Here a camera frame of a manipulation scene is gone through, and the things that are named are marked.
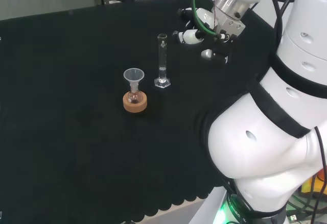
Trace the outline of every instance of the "green light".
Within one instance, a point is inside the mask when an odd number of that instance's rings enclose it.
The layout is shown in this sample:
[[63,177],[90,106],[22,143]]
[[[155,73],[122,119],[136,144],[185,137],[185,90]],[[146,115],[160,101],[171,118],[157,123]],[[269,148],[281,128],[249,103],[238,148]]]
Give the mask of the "green light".
[[214,223],[213,224],[223,224],[225,222],[225,205],[221,207],[221,209],[217,212]]

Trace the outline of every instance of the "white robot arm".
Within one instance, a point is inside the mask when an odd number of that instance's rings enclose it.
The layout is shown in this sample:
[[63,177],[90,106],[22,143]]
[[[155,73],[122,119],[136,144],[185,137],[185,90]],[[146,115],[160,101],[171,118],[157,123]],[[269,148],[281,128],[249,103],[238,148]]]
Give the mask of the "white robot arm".
[[[211,11],[216,33],[238,36],[245,27],[242,14],[258,1],[216,0]],[[240,25],[240,31],[226,19]],[[326,22],[327,0],[295,0],[278,50],[270,56],[272,67],[212,123],[210,156],[221,173],[234,179],[238,196],[227,198],[225,223],[248,222],[253,211],[256,221],[262,216],[263,222],[288,223],[287,200],[322,169],[321,154],[327,154]]]

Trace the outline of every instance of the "glass cylinder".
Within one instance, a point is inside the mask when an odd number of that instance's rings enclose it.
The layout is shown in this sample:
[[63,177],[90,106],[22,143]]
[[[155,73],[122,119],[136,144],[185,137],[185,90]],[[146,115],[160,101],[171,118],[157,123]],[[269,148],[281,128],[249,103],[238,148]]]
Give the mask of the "glass cylinder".
[[167,35],[158,35],[158,51],[159,51],[159,77],[154,80],[155,86],[165,88],[170,85],[170,80],[167,78]]

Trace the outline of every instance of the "black fabric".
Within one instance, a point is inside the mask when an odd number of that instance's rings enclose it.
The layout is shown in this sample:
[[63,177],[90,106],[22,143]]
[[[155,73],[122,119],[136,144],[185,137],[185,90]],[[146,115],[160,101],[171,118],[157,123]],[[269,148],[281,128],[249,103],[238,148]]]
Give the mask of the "black fabric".
[[276,53],[270,53],[269,63],[276,74],[293,88],[311,96],[327,99],[327,85],[313,82],[293,72]]
[[[0,211],[3,224],[140,221],[220,186],[194,123],[268,69],[272,28],[248,12],[223,66],[213,46],[180,46],[171,33],[190,0],[142,0],[0,22]],[[197,7],[212,7],[197,0]],[[168,34],[168,77],[157,35]],[[144,113],[123,108],[127,68],[145,72]]]
[[251,80],[247,88],[261,112],[282,131],[295,138],[310,132],[288,115],[256,79]]

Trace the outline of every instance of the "yellow object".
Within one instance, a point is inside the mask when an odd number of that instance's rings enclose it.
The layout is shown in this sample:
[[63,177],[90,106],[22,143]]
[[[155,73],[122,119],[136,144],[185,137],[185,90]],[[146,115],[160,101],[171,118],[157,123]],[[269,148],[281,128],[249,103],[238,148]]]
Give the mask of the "yellow object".
[[[310,193],[311,183],[312,183],[312,178],[310,178],[306,182],[304,182],[302,184],[301,193]],[[323,186],[323,181],[320,180],[318,177],[316,177],[313,191],[320,193],[322,186]]]

